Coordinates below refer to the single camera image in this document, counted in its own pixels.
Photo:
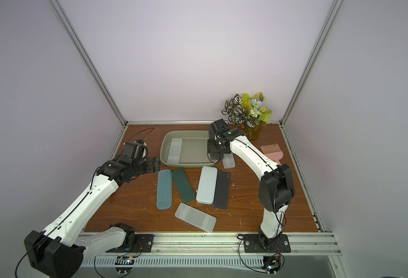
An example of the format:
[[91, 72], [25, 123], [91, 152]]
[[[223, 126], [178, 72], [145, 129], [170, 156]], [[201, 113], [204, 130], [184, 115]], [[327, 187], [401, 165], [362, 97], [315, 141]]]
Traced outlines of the translucent pencil case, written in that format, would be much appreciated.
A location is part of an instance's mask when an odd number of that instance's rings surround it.
[[223, 167], [225, 169], [233, 169], [236, 167], [235, 159], [233, 153], [224, 154], [222, 159]]
[[179, 164], [183, 139], [171, 139], [169, 154], [167, 158], [168, 164]]
[[185, 203], [180, 203], [174, 215], [179, 220], [207, 233], [213, 232], [217, 222], [217, 219], [212, 215], [206, 214], [196, 208], [186, 205]]

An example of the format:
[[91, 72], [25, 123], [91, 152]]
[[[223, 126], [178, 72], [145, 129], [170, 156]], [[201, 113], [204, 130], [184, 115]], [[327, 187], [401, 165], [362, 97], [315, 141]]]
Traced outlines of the teal silicone pencil case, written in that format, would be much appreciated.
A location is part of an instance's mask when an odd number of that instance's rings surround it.
[[156, 207], [166, 210], [172, 205], [172, 175], [171, 170], [161, 170], [158, 173]]

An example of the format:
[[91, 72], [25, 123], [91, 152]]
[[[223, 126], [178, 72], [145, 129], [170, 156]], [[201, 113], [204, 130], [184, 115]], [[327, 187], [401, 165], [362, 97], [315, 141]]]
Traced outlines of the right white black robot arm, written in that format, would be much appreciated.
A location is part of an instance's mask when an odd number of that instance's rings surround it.
[[258, 233], [259, 244], [265, 251], [277, 248], [287, 223], [286, 211], [295, 196], [291, 168], [268, 158], [240, 129], [230, 129], [223, 119], [213, 122], [209, 127], [207, 153], [212, 159], [221, 159], [223, 154], [234, 154], [258, 177], [258, 198], [264, 207]]

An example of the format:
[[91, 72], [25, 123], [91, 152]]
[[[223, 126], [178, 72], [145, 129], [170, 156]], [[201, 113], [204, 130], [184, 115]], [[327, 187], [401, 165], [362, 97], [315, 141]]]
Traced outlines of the white light-blue pencil case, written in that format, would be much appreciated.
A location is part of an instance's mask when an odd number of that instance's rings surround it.
[[212, 205], [214, 202], [215, 188], [217, 182], [218, 169], [204, 166], [200, 174], [196, 201], [205, 205]]

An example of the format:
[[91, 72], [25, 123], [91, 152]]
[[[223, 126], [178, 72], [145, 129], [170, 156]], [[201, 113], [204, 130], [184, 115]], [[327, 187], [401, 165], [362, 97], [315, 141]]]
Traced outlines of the dark grey pencil case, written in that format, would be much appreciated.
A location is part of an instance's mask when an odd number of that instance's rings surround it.
[[227, 209], [229, 200], [230, 174], [224, 171], [218, 171], [215, 186], [213, 207]]

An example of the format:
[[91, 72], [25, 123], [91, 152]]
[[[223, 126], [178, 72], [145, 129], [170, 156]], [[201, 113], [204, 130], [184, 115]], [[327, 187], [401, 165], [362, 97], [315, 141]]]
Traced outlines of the dark green pencil case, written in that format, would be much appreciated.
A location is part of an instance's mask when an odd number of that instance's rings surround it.
[[195, 194], [183, 168], [172, 171], [172, 177], [183, 203], [188, 204], [195, 199]]

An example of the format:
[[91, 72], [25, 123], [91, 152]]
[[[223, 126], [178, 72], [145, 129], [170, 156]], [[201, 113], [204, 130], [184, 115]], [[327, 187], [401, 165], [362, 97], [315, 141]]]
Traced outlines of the translucent pencil case front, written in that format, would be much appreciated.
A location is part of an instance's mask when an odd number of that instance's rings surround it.
[[196, 208], [186, 205], [185, 203], [180, 203], [174, 215], [179, 220], [207, 233], [213, 232], [217, 222], [217, 219], [212, 215], [206, 214]]

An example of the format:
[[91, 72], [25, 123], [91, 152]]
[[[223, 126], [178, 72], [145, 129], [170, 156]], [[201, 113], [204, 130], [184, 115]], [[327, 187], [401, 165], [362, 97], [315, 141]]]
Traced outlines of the artificial plant in vase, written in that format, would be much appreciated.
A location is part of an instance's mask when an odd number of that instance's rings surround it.
[[224, 104], [221, 113], [236, 125], [250, 141], [259, 137], [263, 126], [270, 123], [272, 110], [265, 104], [262, 92], [250, 96], [248, 93], [236, 94]]

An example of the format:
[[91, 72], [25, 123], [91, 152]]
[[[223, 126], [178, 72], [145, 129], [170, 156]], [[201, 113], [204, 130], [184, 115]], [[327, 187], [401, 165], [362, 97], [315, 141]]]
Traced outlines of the pink comb brush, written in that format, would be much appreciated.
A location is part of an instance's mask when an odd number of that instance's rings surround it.
[[262, 145], [260, 146], [260, 149], [267, 158], [281, 165], [281, 160], [284, 157], [284, 152], [281, 150], [280, 146], [277, 143]]

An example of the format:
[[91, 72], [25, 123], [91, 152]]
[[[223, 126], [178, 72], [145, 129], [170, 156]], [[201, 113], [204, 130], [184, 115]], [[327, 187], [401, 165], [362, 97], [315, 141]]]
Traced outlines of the left circuit board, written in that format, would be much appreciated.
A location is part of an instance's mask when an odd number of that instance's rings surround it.
[[117, 257], [114, 267], [117, 272], [118, 277], [127, 276], [131, 270], [134, 268], [136, 260], [130, 256], [119, 256]]

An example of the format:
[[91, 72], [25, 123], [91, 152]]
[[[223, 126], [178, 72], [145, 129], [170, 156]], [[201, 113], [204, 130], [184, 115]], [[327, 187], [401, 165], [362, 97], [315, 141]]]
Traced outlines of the circuit board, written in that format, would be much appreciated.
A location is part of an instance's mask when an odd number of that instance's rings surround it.
[[267, 275], [277, 275], [278, 271], [284, 265], [284, 259], [280, 254], [275, 254], [274, 256], [264, 256], [262, 269]]
[[117, 257], [114, 267], [117, 272], [118, 277], [127, 276], [131, 270], [134, 268], [136, 260], [130, 256], [119, 256]]

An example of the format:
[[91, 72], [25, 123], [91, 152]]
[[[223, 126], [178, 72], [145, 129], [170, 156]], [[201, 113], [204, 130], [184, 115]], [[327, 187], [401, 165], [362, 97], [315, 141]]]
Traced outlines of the right circuit board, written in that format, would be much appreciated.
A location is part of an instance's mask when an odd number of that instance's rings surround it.
[[278, 271], [284, 265], [284, 259], [280, 254], [275, 254], [274, 256], [264, 256], [262, 269], [267, 275], [277, 275]]

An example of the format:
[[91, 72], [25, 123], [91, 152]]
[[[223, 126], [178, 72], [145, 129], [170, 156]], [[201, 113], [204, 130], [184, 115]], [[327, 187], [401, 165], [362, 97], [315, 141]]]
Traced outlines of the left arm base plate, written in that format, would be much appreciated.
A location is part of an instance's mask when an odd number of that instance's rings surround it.
[[106, 253], [150, 253], [154, 243], [154, 234], [135, 234], [129, 243], [107, 250]]

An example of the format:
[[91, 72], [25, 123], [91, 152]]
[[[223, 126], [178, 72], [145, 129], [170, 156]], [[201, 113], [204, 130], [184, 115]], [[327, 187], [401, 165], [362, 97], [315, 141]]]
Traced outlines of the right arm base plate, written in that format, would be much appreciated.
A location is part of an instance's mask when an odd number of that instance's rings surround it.
[[241, 243], [246, 253], [290, 253], [291, 246], [288, 236], [279, 234], [268, 239], [262, 234], [245, 234]]

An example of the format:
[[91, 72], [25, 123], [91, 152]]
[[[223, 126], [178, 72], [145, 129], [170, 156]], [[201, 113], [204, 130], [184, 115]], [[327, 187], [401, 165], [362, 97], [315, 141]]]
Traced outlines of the aluminium front rail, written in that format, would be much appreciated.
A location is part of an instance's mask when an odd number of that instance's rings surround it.
[[[243, 235], [233, 232], [172, 232], [154, 234], [154, 243], [150, 253], [143, 255], [184, 256], [195, 254], [198, 256], [230, 256], [233, 254], [269, 254], [246, 253], [241, 246]], [[340, 248], [332, 233], [295, 233], [284, 234], [290, 241], [291, 252], [284, 255], [301, 256], [340, 256]], [[138, 253], [106, 253], [101, 251], [100, 256], [137, 255]]]

